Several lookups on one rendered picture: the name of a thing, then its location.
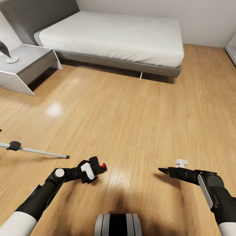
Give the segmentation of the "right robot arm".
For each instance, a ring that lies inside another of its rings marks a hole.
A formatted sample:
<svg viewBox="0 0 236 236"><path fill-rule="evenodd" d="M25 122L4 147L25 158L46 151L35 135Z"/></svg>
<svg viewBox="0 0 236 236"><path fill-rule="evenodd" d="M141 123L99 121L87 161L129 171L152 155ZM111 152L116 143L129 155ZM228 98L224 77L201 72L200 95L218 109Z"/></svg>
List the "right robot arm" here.
<svg viewBox="0 0 236 236"><path fill-rule="evenodd" d="M236 198L224 188L224 182L216 172L206 170L189 170L187 160L175 160L176 167L158 168L171 178L177 178L196 184L206 198L207 204L214 213L222 236L236 236Z"/></svg>

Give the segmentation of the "camera tripod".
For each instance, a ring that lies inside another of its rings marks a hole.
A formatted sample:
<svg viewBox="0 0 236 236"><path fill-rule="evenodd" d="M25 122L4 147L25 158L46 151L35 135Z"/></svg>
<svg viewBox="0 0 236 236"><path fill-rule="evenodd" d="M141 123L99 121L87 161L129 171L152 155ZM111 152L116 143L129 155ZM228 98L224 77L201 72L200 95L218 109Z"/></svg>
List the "camera tripod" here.
<svg viewBox="0 0 236 236"><path fill-rule="evenodd" d="M21 143L17 142L17 141L11 141L9 144L0 142L0 147L4 147L7 150L14 150L14 151L23 150L23 151L28 151L28 152L34 152L34 153L51 155L51 156L56 156L56 157L63 157L63 158L69 159L68 155L64 156L64 155L59 155L59 154L55 154L55 153L50 153L50 152L21 147Z"/></svg>

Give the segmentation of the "robot trunk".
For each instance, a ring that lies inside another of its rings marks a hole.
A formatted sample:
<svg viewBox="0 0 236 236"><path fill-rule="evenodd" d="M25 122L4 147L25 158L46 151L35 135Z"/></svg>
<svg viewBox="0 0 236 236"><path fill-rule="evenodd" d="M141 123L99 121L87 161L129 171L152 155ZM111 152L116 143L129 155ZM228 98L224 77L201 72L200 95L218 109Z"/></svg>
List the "robot trunk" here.
<svg viewBox="0 0 236 236"><path fill-rule="evenodd" d="M99 214L94 236L142 236L137 214Z"/></svg>

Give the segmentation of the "digital camera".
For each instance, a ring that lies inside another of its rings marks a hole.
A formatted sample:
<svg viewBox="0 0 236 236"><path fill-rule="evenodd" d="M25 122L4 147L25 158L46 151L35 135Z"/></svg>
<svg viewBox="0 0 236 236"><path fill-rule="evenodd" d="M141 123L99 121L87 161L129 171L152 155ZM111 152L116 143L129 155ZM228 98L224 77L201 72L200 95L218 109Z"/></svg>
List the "digital camera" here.
<svg viewBox="0 0 236 236"><path fill-rule="evenodd" d="M105 171L107 171L107 167L106 167L105 163L103 163L102 166L99 165L97 156L89 158L89 161L92 162L92 163L90 163L90 166L91 166L91 169L94 173L94 176L97 176L97 175L102 174Z"/></svg>

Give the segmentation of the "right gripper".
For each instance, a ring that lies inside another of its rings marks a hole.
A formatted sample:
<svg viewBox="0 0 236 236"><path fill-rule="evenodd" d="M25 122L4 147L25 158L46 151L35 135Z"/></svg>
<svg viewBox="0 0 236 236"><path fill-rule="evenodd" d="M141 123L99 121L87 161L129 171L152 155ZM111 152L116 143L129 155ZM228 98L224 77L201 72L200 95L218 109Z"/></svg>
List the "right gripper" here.
<svg viewBox="0 0 236 236"><path fill-rule="evenodd" d="M165 174L169 174L171 178L177 178L179 180L189 182L187 179L187 171L189 169L182 167L168 167L168 168L158 168L158 169Z"/></svg>

